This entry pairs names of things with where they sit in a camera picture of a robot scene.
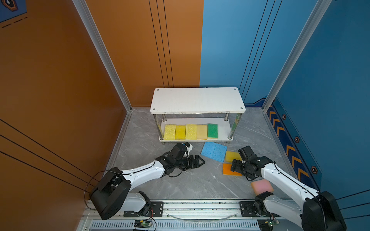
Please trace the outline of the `orange sponge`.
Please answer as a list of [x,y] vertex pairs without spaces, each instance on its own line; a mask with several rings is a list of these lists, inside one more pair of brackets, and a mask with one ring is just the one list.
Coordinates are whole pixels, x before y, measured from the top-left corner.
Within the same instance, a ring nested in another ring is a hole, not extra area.
[[230,163],[223,163],[223,175],[226,175],[226,176],[237,176],[237,177],[241,177],[242,174],[240,173],[237,173],[235,171],[231,171],[231,167],[232,167],[232,164]]

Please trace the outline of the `pale yellow sponge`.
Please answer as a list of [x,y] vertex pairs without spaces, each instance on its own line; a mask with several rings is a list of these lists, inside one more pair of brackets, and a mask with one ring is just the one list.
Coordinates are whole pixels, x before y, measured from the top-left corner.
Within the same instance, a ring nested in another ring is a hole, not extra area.
[[208,125],[198,124],[197,125],[197,139],[207,140],[208,139]]

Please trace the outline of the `bright yellow foam sponge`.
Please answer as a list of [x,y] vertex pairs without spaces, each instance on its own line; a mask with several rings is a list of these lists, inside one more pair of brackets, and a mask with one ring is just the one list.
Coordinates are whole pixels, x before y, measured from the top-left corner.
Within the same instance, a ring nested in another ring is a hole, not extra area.
[[175,140],[186,139],[186,125],[176,125]]

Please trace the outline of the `green scrub sponge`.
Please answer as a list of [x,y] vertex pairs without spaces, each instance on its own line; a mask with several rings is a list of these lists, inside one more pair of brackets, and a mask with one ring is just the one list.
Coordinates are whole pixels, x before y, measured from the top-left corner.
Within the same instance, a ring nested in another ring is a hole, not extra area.
[[208,124],[208,139],[218,139],[217,124]]

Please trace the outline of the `yellow porous sponge large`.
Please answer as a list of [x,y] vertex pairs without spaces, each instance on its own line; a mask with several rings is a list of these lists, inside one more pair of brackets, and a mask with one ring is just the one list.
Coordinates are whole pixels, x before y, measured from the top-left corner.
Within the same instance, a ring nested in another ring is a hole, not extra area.
[[165,141],[175,140],[176,125],[167,124],[165,125],[164,137]]

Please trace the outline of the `white two-tier shelf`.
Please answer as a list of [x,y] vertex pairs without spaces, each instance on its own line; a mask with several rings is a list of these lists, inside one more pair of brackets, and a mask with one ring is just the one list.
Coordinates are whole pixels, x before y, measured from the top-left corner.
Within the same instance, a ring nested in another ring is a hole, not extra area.
[[216,124],[218,137],[207,141],[233,141],[245,111],[236,87],[156,88],[150,107],[160,142],[166,142],[165,127],[172,124]]

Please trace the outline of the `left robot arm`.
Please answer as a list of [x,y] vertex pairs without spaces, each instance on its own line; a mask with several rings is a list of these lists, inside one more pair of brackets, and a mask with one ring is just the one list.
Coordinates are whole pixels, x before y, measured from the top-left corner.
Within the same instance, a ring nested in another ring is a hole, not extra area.
[[131,211],[140,217],[151,216],[154,208],[149,197],[143,191],[133,193],[132,190],[152,180],[171,178],[175,169],[182,173],[200,168],[205,161],[199,155],[191,155],[192,148],[188,142],[177,143],[172,150],[146,165],[128,170],[117,167],[107,170],[89,193],[100,218],[108,220],[120,211]]

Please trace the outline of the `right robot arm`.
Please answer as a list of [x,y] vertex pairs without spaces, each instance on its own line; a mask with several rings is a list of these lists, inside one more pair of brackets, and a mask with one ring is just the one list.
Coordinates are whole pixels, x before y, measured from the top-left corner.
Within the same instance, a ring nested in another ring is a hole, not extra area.
[[231,171],[247,180],[263,178],[280,188],[293,202],[272,192],[263,191],[255,197],[252,207],[241,205],[242,214],[253,212],[260,217],[280,215],[305,231],[345,231],[345,219],[336,199],[328,191],[319,192],[283,171],[271,159],[258,157],[250,146],[239,149],[240,160],[233,159]]

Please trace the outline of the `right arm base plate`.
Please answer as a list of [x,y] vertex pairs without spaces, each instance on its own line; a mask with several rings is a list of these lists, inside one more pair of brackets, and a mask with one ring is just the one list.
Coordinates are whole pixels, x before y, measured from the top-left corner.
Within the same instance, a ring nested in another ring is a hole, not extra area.
[[270,217],[270,216],[277,216],[277,214],[271,214],[270,212],[267,211],[266,207],[255,201],[240,201],[240,210],[241,210],[241,215],[243,217]]

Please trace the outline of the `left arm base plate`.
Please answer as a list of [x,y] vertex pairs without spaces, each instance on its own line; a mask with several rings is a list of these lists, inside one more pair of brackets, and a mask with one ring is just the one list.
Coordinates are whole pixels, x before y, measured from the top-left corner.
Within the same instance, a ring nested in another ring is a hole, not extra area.
[[124,211],[123,216],[128,218],[138,218],[138,217],[162,217],[163,216],[163,202],[154,201],[151,203],[146,203],[144,207],[139,212],[134,211]]

